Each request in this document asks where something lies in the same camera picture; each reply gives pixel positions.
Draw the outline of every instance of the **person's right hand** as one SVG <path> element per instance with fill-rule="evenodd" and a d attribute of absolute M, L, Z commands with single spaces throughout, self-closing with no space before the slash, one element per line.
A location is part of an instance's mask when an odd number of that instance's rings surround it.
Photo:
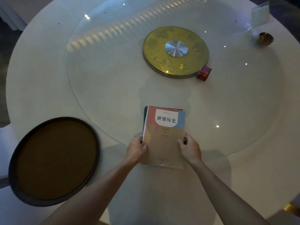
<path fill-rule="evenodd" d="M 185 145 L 181 140 L 178 140 L 178 145 L 180 148 L 180 153 L 182 157 L 188 162 L 190 166 L 193 166 L 197 162 L 201 162 L 201 151 L 199 144 L 190 135 L 186 136 L 187 145 Z"/>

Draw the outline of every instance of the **round table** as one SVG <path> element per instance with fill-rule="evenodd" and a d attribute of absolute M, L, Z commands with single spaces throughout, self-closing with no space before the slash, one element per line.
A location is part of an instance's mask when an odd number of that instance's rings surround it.
<path fill-rule="evenodd" d="M 141 134 L 146 105 L 184 109 L 206 164 L 265 218 L 300 189 L 300 45 L 277 20 L 246 32 L 248 0 L 55 0 L 24 30 L 7 74 L 7 107 L 20 140 L 54 117 L 99 132 L 90 183 L 119 163 Z M 206 82 L 170 79 L 143 60 L 157 27 L 198 34 L 209 49 Z M 258 47 L 254 34 L 275 41 Z M 200 181 L 184 170 L 137 165 L 109 204 L 119 224 L 221 224 Z"/>

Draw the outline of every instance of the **book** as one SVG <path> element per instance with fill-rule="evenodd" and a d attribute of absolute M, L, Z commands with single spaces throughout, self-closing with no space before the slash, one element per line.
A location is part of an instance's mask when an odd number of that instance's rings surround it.
<path fill-rule="evenodd" d="M 148 145 L 144 164 L 184 168 L 177 140 L 184 140 L 185 111 L 156 106 L 144 109 L 143 144 Z"/>

